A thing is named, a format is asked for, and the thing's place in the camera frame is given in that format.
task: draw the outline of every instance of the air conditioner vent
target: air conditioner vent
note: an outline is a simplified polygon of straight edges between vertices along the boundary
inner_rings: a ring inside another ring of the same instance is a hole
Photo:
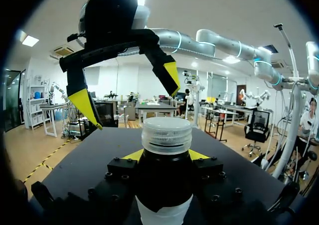
[[[283,60],[273,60],[271,61],[271,65],[274,69],[283,69],[287,68],[286,63]]]
[[[67,45],[62,45],[51,51],[51,56],[61,58],[74,53],[74,50]]]

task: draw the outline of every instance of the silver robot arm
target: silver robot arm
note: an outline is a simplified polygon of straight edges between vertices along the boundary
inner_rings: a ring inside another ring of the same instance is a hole
[[[62,93],[61,98],[63,98],[66,103],[69,102],[67,94],[64,92],[64,90],[61,89],[60,85],[58,85],[57,83],[53,82],[52,85],[51,85],[50,91],[49,91],[49,98],[50,98],[50,102],[51,103],[52,103],[53,96],[54,96],[54,89],[57,89],[59,92]]]

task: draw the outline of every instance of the yellow pad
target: yellow pad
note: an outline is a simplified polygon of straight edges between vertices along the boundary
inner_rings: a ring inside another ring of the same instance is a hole
[[[125,157],[123,157],[122,159],[133,159],[133,160],[140,160],[140,157],[142,156],[142,153],[143,153],[144,149],[141,149],[141,150],[138,150],[132,154],[129,154]],[[206,155],[203,155],[203,154],[200,154],[198,152],[195,152],[191,149],[188,150],[189,151],[189,155],[190,155],[190,158],[192,160],[196,160],[196,159],[199,159],[199,158],[203,158],[203,159],[209,159],[208,156]]]
[[[175,81],[177,85],[177,90],[174,91],[173,94],[171,94],[171,96],[174,96],[180,89],[176,61],[164,64],[164,68],[167,70],[167,72],[169,73],[169,75],[172,77],[172,79]]]
[[[82,89],[79,92],[68,96],[68,98],[74,106],[91,121],[91,123],[99,129],[102,129],[102,126],[96,121],[94,116],[87,89]]]

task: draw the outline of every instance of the man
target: man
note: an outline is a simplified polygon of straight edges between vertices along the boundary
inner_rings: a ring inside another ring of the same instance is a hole
[[[178,115],[177,115],[177,117],[180,117],[182,115],[182,113],[184,113],[186,111],[187,100],[189,101],[188,105],[192,105],[193,104],[193,97],[192,97],[191,94],[189,94],[189,89],[185,89],[185,95],[183,97],[183,104],[181,104],[178,107],[178,110],[177,110]]]

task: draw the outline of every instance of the glass door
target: glass door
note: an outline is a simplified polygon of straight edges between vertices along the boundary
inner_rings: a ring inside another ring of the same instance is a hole
[[[20,71],[6,70],[3,87],[4,130],[7,132],[21,124],[19,111]]]

